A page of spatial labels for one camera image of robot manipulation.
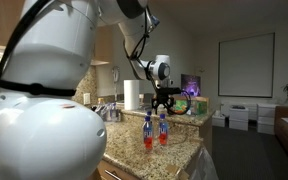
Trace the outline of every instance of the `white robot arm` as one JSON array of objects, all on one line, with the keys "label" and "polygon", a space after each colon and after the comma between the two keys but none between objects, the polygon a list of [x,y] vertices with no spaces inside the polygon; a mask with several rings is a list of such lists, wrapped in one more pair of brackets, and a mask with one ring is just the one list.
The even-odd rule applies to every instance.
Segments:
[{"label": "white robot arm", "polygon": [[[70,97],[89,68],[98,25],[119,23],[138,78],[167,79],[167,56],[139,59],[139,40],[156,24],[146,7],[146,0],[25,1],[0,63],[0,180],[85,179],[96,169],[105,125]],[[154,88],[155,105],[179,92]]]}]

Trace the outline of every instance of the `wooden cabinet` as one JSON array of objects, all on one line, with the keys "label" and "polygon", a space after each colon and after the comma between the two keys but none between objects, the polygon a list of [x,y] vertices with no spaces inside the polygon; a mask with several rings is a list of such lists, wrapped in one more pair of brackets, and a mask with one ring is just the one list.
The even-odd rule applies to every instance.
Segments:
[{"label": "wooden cabinet", "polygon": [[109,164],[108,162],[104,160],[100,162],[97,168],[102,179],[105,179],[105,180],[117,180],[117,179],[139,180],[138,178],[126,173],[120,168],[113,166],[112,164]]},{"label": "wooden cabinet", "polygon": [[113,35],[112,27],[98,27],[95,38],[94,56],[92,61],[107,64],[113,58]]},{"label": "wooden cabinet", "polygon": [[20,20],[24,0],[0,0],[0,45],[5,46]]}]

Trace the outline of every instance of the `granite countertop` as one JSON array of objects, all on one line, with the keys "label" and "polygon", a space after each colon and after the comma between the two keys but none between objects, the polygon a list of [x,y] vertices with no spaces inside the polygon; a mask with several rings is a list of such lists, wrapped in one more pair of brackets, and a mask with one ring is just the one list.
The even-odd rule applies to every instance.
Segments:
[{"label": "granite countertop", "polygon": [[181,173],[175,174],[166,167],[171,165],[185,170],[201,147],[199,128],[169,122],[168,145],[160,146],[154,139],[153,150],[147,152],[142,125],[143,117],[140,116],[106,123],[107,144],[103,159],[139,179],[179,179]]},{"label": "granite countertop", "polygon": [[[143,117],[146,115],[144,110],[125,110],[121,109],[123,114],[133,115],[133,116],[140,116]],[[179,123],[179,124],[186,124],[191,126],[202,126],[213,114],[214,110],[208,109],[206,114],[202,115],[167,115],[166,111],[158,111],[157,115],[152,112],[152,117],[154,119],[159,118],[160,113],[166,114],[166,120],[169,122]]]}]

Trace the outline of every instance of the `black cable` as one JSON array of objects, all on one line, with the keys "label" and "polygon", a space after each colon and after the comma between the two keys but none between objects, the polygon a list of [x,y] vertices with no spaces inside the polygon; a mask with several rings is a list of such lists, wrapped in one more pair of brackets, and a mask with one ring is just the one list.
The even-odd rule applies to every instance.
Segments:
[{"label": "black cable", "polygon": [[37,14],[43,9],[43,7],[49,2],[50,0],[38,0],[34,3],[34,5],[25,13],[25,15],[21,18],[17,26],[15,27],[3,54],[3,57],[0,62],[0,79],[3,75],[3,71],[9,56],[13,52],[14,48],[16,47],[17,43],[20,41],[24,33],[30,27],[32,22],[34,21]]}]

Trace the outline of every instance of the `light switch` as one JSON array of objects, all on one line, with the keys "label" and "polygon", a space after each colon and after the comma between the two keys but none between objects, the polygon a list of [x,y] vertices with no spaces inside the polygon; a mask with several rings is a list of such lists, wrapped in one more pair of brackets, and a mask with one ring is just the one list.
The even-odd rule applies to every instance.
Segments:
[{"label": "light switch", "polygon": [[83,101],[84,101],[84,105],[91,104],[91,94],[90,93],[84,93],[83,94]]}]

